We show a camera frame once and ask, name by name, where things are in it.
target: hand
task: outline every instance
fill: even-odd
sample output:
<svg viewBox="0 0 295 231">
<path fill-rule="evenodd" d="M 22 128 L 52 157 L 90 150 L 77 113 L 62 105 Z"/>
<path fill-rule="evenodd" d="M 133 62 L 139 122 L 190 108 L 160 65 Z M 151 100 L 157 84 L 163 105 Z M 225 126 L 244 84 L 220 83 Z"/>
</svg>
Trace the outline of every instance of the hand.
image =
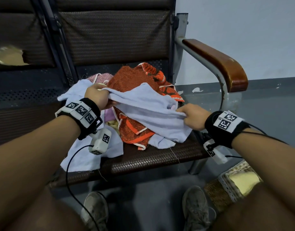
<svg viewBox="0 0 295 231">
<path fill-rule="evenodd" d="M 88 87 L 88 89 L 86 90 L 86 93 L 84 94 L 84 97 L 94 101 L 100 110 L 109 109 L 112 106 L 117 104 L 116 101 L 108 100 L 109 91 L 98 90 L 104 87 L 106 86 L 101 84 L 94 84 L 91 87 Z"/>
<path fill-rule="evenodd" d="M 205 129 L 205 121 L 211 115 L 211 112 L 201 108 L 199 105 L 186 104 L 176 110 L 186 114 L 185 125 L 193 130 L 201 131 Z"/>
</svg>

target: gray sneaker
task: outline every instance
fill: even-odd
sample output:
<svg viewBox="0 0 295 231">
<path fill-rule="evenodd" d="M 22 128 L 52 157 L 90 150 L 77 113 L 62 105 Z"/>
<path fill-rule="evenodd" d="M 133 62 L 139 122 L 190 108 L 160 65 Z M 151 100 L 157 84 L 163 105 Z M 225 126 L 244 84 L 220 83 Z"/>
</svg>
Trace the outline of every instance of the gray sneaker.
<svg viewBox="0 0 295 231">
<path fill-rule="evenodd" d="M 82 209 L 80 217 L 91 231 L 108 231 L 106 227 L 106 223 L 109 217 L 108 204 L 104 198 L 104 196 L 98 192 L 91 192 L 88 194 L 84 201 L 85 208 L 91 213 L 94 220 L 97 223 L 97 227 L 95 227 L 95 223 L 86 210 Z"/>
<path fill-rule="evenodd" d="M 208 204 L 199 186 L 192 186 L 186 190 L 182 207 L 186 219 L 184 231 L 206 230 L 209 227 Z"/>
</svg>

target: orange patterned cloth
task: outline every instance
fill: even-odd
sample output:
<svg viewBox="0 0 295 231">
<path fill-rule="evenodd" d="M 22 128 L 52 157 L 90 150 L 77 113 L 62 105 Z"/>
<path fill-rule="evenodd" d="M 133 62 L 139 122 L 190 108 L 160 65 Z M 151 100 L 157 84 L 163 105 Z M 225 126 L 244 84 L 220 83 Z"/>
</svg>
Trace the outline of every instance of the orange patterned cloth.
<svg viewBox="0 0 295 231">
<path fill-rule="evenodd" d="M 184 101 L 175 91 L 175 87 L 166 81 L 164 74 L 145 62 L 135 68 L 123 66 L 108 82 L 107 86 L 120 92 L 126 92 L 140 86 L 144 82 L 148 83 L 154 91 L 161 95 L 170 95 L 177 101 Z M 116 107 L 113 109 L 115 117 L 119 122 L 119 132 L 122 141 L 138 146 L 138 150 L 145 150 L 150 137 L 155 133 L 138 121 L 127 117 Z"/>
</svg>

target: wrist strap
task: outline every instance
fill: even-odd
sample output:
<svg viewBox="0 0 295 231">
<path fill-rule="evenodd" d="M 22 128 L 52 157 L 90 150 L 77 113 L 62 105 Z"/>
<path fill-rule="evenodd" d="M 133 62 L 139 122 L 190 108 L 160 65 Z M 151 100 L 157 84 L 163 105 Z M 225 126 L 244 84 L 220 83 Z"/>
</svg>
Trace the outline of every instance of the wrist strap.
<svg viewBox="0 0 295 231">
<path fill-rule="evenodd" d="M 216 111 L 205 121 L 205 128 L 216 144 L 232 148 L 233 139 L 250 126 L 230 111 Z"/>
<path fill-rule="evenodd" d="M 79 101 L 74 101 L 60 108 L 56 113 L 56 117 L 66 115 L 79 125 L 81 133 L 79 140 L 84 139 L 89 134 L 92 134 L 103 123 L 100 118 L 100 110 L 97 105 L 89 98 L 83 98 Z"/>
</svg>

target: floor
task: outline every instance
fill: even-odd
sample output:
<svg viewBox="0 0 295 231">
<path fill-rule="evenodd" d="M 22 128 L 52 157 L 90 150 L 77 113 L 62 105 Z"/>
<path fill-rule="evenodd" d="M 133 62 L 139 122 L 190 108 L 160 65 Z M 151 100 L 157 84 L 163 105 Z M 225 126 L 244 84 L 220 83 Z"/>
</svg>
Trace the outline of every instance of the floor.
<svg viewBox="0 0 295 231">
<path fill-rule="evenodd" d="M 186 94 L 184 98 L 216 111 L 221 97 L 220 93 L 206 93 Z M 246 91 L 238 115 L 295 147 L 295 87 Z M 224 165 L 217 165 L 209 159 L 199 175 L 188 174 L 191 162 L 182 163 L 120 176 L 108 183 L 83 183 L 72 186 L 71 190 L 81 202 L 92 190 L 106 196 L 110 210 L 109 230 L 177 231 L 184 225 L 181 209 L 184 191 L 192 185 L 203 187 L 239 161 L 231 159 Z M 65 188 L 55 189 L 54 194 L 80 212 L 80 205 Z"/>
</svg>

